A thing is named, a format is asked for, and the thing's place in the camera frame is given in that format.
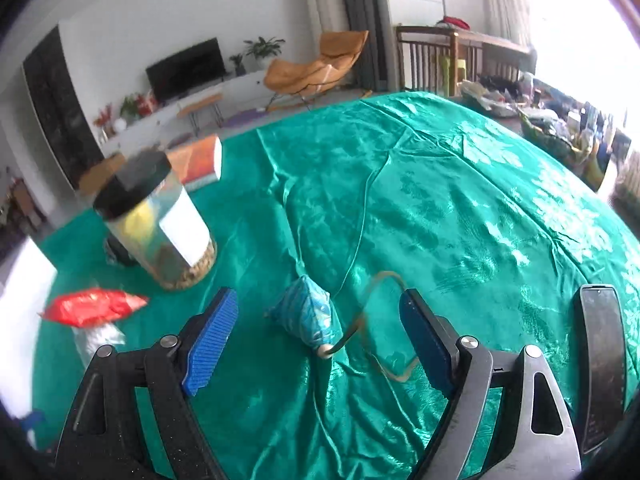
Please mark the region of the white cardboard box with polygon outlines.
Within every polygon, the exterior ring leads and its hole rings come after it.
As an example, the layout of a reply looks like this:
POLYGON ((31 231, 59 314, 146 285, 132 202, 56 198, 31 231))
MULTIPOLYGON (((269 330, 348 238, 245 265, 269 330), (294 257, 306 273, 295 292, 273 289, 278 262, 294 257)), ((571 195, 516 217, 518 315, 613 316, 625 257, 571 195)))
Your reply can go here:
POLYGON ((23 418, 32 411, 32 373, 41 313, 58 271, 29 237, 1 263, 1 402, 23 418))

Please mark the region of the small potted plant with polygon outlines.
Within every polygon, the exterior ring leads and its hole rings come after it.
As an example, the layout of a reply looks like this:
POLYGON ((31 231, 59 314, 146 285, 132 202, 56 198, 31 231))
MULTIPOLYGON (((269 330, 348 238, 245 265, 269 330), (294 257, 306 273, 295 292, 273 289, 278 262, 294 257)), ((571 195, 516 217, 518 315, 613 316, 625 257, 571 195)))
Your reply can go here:
POLYGON ((231 55, 229 60, 233 65, 235 76, 241 77, 246 74, 246 68, 244 66, 244 55, 242 55, 242 53, 231 55))

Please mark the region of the black garbage bag roll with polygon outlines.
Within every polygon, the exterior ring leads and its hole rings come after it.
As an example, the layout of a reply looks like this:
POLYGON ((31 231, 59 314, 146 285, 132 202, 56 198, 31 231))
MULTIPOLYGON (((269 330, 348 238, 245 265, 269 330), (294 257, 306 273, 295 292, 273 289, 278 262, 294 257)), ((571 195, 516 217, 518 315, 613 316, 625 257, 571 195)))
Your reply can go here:
POLYGON ((126 268, 131 268, 138 264, 136 258, 128 252, 113 234, 108 234, 104 240, 104 252, 107 261, 110 263, 126 266, 126 268))

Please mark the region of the green satin tablecloth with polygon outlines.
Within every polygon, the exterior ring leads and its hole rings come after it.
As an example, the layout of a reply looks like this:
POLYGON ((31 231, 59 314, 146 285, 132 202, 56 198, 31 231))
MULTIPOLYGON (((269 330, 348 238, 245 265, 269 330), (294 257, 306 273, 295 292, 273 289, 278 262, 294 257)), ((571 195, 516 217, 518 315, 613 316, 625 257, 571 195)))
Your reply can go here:
POLYGON ((572 299, 586 283, 620 295, 627 377, 639 381, 639 243, 612 209, 535 145, 427 93, 303 113, 224 142, 221 179, 192 197, 218 257, 166 292, 140 268, 107 261, 106 229, 86 211, 46 238, 56 294, 91 286, 149 298, 122 322, 130 349, 180 330, 221 287, 239 318, 192 406, 231 479, 403 479, 445 398, 420 370, 378 285, 360 335, 332 359, 266 318, 298 278, 331 296, 333 337, 362 310, 373 275, 394 271, 462 333, 494 349, 544 352, 577 401, 572 299))

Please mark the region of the red flower vase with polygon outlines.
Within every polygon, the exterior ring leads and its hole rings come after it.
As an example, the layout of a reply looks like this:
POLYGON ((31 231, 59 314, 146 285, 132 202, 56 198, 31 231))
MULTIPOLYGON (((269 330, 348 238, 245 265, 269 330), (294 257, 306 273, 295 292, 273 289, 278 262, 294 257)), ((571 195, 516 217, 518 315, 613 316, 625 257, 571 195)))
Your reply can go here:
POLYGON ((96 118, 93 119, 93 125, 100 129, 101 139, 103 142, 110 140, 115 135, 112 103, 106 104, 98 111, 96 118))

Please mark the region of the grey curtain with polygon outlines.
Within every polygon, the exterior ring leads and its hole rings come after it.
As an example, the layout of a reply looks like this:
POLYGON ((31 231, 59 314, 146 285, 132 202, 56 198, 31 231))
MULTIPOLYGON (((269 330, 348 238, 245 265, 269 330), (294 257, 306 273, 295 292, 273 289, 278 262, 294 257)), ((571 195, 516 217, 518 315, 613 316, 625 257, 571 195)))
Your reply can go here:
POLYGON ((395 36, 387 0, 344 0, 351 30, 369 33, 356 62, 363 89, 374 92, 398 90, 395 36))

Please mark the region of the clear jar black lid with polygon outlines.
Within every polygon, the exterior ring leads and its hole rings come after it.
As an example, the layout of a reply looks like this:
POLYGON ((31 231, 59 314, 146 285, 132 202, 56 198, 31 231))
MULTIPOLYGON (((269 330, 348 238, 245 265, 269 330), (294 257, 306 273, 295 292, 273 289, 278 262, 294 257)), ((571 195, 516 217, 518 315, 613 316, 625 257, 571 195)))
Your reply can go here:
POLYGON ((127 159, 96 194, 93 209, 164 289, 190 288, 213 267, 216 243, 162 151, 127 159))

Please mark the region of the wooden railing bench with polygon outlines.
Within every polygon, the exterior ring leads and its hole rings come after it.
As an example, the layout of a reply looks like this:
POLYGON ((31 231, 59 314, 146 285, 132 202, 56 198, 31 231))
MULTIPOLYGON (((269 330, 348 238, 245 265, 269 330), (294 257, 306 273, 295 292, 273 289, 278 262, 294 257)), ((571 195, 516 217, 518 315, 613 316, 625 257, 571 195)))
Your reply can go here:
POLYGON ((399 85, 402 90, 455 96, 462 80, 497 76, 517 81, 535 73, 533 48, 513 41, 436 26, 395 27, 399 85))

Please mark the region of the white tv cabinet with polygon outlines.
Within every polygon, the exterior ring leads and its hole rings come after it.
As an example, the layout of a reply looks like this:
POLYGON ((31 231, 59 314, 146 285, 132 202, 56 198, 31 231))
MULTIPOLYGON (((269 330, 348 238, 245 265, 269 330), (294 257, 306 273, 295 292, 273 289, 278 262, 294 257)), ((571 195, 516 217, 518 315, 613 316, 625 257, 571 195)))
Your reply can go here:
POLYGON ((102 154, 129 156, 156 144, 165 146, 183 133, 217 131, 236 114, 267 104, 272 92, 264 86, 265 74, 258 70, 233 77, 167 104, 103 143, 102 154))

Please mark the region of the black display cabinet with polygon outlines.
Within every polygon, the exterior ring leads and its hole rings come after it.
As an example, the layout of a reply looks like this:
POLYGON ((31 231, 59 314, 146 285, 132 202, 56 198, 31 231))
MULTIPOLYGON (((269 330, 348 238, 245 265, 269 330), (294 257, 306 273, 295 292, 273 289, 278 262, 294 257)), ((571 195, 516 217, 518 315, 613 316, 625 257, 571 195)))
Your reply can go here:
POLYGON ((23 62, 32 106, 58 166, 75 191, 104 156, 86 121, 55 26, 23 62))

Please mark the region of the wooden bench stool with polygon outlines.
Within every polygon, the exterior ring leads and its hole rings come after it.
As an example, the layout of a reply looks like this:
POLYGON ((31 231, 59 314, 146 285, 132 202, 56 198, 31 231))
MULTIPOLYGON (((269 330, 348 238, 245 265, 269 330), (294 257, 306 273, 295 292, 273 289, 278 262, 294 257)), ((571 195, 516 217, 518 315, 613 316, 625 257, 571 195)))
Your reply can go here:
POLYGON ((177 117, 179 119, 186 118, 191 125, 192 132, 196 136, 201 132, 198 114, 203 110, 211 110, 215 125, 217 127, 222 127, 224 125, 224 116, 222 116, 219 103, 223 98, 224 95, 222 93, 214 93, 211 96, 206 96, 204 99, 195 101, 185 107, 181 107, 180 110, 178 110, 177 117))

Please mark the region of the white sheer curtain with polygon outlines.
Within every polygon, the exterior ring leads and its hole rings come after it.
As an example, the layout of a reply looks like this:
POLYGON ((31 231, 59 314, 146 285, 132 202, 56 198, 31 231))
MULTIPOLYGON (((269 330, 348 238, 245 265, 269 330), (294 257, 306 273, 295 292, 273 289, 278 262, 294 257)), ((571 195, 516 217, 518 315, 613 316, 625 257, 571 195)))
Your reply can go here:
POLYGON ((527 0, 485 0, 489 35, 528 47, 530 45, 527 0))

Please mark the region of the red snack bag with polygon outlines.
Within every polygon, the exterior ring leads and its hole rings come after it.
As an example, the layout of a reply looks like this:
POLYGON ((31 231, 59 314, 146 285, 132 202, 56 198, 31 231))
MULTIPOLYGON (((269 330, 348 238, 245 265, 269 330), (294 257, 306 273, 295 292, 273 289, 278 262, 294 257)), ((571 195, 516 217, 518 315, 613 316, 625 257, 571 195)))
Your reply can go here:
POLYGON ((90 328, 128 318, 148 303, 148 297, 122 290, 89 288, 56 297, 41 317, 62 325, 90 328))

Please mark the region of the orange book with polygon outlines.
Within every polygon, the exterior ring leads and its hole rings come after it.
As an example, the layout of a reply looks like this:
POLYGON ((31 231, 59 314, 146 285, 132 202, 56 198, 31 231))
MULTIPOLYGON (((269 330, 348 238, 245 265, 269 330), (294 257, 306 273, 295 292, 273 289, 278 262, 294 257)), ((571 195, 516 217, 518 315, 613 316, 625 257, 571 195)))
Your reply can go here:
POLYGON ((189 191, 217 182, 222 175, 222 143, 212 134, 167 153, 172 170, 189 191))

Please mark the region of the black television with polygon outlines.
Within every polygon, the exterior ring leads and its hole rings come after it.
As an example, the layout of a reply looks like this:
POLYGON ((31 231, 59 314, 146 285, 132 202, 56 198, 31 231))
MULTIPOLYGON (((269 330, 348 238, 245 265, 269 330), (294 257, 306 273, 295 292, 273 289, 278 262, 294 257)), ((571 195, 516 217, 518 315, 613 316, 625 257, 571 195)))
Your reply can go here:
POLYGON ((227 71, 218 39, 213 38, 156 62, 145 73, 157 102, 166 103, 222 78, 227 71))

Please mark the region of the brown cardboard box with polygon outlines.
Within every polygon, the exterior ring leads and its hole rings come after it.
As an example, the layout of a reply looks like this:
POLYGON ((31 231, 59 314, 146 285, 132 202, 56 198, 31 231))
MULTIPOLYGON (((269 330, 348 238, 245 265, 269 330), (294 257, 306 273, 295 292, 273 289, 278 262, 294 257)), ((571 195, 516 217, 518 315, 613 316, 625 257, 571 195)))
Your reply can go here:
POLYGON ((88 169, 79 180, 80 195, 95 196, 125 162, 126 157, 122 153, 115 153, 88 169))

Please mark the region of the potted green plant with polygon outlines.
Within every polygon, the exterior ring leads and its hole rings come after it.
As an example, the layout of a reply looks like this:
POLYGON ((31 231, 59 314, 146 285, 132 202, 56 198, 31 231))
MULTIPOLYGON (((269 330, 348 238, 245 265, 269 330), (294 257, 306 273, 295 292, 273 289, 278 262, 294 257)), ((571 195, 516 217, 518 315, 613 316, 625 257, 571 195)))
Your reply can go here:
POLYGON ((261 70, 266 70, 271 62, 282 53, 285 40, 272 37, 266 39, 259 36, 256 40, 245 40, 245 52, 254 58, 261 70))

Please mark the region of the orange lounge chair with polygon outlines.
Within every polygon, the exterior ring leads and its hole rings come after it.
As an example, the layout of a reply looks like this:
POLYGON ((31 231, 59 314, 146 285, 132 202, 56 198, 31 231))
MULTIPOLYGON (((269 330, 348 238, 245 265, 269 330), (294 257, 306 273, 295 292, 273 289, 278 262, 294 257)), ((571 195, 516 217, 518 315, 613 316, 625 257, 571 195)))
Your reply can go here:
POLYGON ((273 93, 267 105, 281 96, 299 98, 305 105, 312 96, 326 93, 349 74, 369 39, 367 30, 322 32, 318 58, 307 64, 275 58, 267 68, 262 84, 273 93))

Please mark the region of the black smartphone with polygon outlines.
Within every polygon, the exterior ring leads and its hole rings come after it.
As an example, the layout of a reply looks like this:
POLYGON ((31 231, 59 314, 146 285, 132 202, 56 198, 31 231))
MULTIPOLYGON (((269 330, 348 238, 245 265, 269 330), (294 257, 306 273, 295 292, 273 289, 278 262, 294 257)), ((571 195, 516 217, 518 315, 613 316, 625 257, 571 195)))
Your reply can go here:
POLYGON ((584 285, 575 304, 580 357, 576 436, 580 450, 590 454, 623 418, 626 344, 620 300, 613 286, 584 285))

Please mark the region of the blue wave pattern sachet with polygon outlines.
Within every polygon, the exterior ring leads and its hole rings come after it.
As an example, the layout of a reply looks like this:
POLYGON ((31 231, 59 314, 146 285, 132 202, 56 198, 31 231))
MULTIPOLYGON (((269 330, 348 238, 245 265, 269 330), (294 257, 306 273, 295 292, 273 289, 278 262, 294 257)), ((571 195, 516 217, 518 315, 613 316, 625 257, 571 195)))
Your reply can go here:
POLYGON ((320 359, 329 360, 357 335, 370 337, 366 307, 375 289, 385 280, 392 280, 401 292, 407 289, 405 280, 394 271, 375 274, 364 292, 362 310, 337 340, 333 337, 334 309, 331 296, 308 275, 301 276, 288 286, 281 299, 266 310, 265 316, 306 344, 320 359))

